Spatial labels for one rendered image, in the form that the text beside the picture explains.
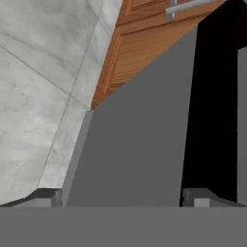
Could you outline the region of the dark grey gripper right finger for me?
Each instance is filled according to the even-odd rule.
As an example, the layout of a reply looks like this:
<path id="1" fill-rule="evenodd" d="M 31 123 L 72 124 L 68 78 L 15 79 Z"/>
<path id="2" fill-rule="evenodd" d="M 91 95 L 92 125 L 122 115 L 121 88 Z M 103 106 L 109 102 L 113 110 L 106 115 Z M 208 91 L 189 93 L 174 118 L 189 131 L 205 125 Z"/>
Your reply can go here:
<path id="1" fill-rule="evenodd" d="M 218 197 L 206 188 L 184 188 L 181 197 L 182 207 L 245 207 L 233 201 Z"/>

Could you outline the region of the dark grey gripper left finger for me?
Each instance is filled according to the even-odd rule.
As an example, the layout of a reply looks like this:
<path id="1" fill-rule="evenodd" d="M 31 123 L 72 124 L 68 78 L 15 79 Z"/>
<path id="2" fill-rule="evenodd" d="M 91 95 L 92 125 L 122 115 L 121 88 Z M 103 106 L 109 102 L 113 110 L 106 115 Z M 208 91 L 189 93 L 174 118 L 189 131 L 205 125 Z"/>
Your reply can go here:
<path id="1" fill-rule="evenodd" d="M 2 204 L 0 207 L 61 207 L 62 205 L 61 188 L 39 188 L 25 198 Z"/>

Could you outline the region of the dishwasher with black interior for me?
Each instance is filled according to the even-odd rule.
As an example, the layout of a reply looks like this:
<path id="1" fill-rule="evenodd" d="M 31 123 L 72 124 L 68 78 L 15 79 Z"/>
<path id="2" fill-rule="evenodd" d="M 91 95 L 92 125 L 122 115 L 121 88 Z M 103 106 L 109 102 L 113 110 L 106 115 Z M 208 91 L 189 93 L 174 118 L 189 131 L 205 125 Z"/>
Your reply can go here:
<path id="1" fill-rule="evenodd" d="M 237 200 L 237 53 L 247 2 L 227 0 L 198 25 L 181 188 Z"/>

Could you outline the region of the wooden cupboard door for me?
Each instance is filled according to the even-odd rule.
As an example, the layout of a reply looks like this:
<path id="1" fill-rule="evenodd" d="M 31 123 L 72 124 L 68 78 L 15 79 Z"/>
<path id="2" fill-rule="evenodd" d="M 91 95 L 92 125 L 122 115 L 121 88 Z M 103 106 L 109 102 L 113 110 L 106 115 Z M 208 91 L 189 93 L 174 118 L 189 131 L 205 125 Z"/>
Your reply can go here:
<path id="1" fill-rule="evenodd" d="M 118 23 L 91 103 L 95 110 L 129 79 L 190 32 L 205 16 L 179 14 L 175 21 L 156 14 Z"/>

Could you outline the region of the wooden drawer front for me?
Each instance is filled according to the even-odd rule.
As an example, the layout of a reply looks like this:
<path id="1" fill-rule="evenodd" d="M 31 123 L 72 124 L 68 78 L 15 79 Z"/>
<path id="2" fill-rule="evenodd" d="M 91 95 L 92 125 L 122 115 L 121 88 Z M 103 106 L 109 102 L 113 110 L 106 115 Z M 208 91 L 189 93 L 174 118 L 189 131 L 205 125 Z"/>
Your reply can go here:
<path id="1" fill-rule="evenodd" d="M 226 0 L 205 4 L 187 11 L 176 13 L 175 22 L 187 19 L 196 19 L 200 22 L 208 14 L 218 9 Z M 139 21 L 149 21 L 157 18 L 160 23 L 171 22 L 165 14 L 165 10 L 170 7 L 170 0 L 123 0 L 123 4 L 117 20 L 117 26 L 133 24 Z"/>

